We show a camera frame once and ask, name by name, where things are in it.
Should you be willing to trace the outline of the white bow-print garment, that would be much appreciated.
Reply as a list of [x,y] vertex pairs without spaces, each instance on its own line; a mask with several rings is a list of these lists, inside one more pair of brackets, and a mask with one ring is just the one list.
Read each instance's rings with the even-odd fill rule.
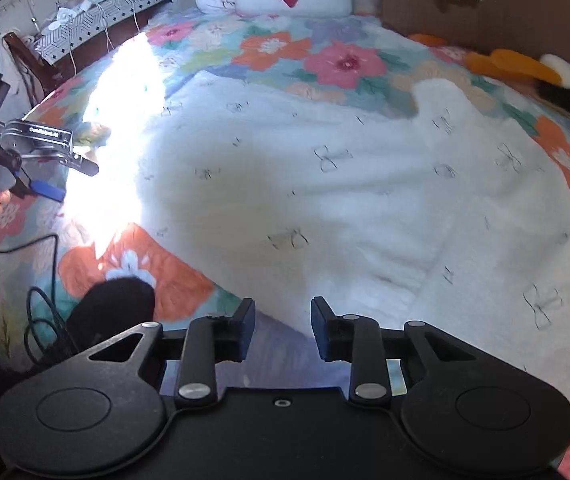
[[407,119],[196,75],[136,136],[147,229],[307,332],[309,302],[422,320],[570,399],[570,189],[443,79]]

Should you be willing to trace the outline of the floral quilted bedspread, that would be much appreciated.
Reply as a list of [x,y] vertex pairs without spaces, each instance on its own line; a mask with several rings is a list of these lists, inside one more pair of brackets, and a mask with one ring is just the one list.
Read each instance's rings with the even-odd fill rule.
[[[506,84],[470,73],[429,47],[381,27],[372,18],[240,18],[165,12],[116,52],[66,82],[31,118],[70,129],[84,148],[112,154],[124,143],[136,99],[162,96],[149,119],[154,132],[175,138],[186,86],[197,74],[234,79],[253,90],[290,94],[296,105],[346,107],[363,132],[366,117],[407,118],[417,110],[420,82],[450,82],[474,110],[529,136],[562,171],[570,190],[570,117]],[[171,222],[152,214],[137,220],[114,203],[104,177],[84,178],[40,164],[37,176],[69,188],[67,202],[13,198],[0,216],[0,356],[13,367],[50,341],[50,313],[36,300],[34,336],[26,335],[24,296],[50,290],[68,315],[92,285],[111,275],[154,284],[157,310],[172,325],[199,308],[227,308],[229,286],[209,278],[172,244]]]

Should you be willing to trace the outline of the black sock foot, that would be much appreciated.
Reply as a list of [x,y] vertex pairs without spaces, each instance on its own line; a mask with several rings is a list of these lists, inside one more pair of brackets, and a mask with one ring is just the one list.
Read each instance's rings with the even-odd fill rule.
[[139,278],[116,278],[94,285],[66,321],[71,355],[151,322],[154,310],[154,287]]

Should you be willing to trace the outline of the patterned cloth side table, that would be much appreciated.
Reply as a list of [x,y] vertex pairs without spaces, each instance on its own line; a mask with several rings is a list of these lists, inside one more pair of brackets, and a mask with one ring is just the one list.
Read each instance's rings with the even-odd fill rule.
[[102,0],[49,32],[34,39],[13,32],[3,36],[4,46],[18,67],[28,74],[28,93],[35,86],[45,94],[97,62],[137,35],[165,3],[171,0]]

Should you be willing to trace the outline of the orange black white plush toy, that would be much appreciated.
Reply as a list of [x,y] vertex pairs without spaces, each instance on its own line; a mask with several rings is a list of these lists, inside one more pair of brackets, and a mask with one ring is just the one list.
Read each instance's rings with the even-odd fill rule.
[[500,80],[517,90],[527,90],[570,116],[570,63],[559,56],[544,54],[536,60],[509,49],[481,54],[453,46],[436,36],[413,34],[409,39],[458,62],[472,74]]

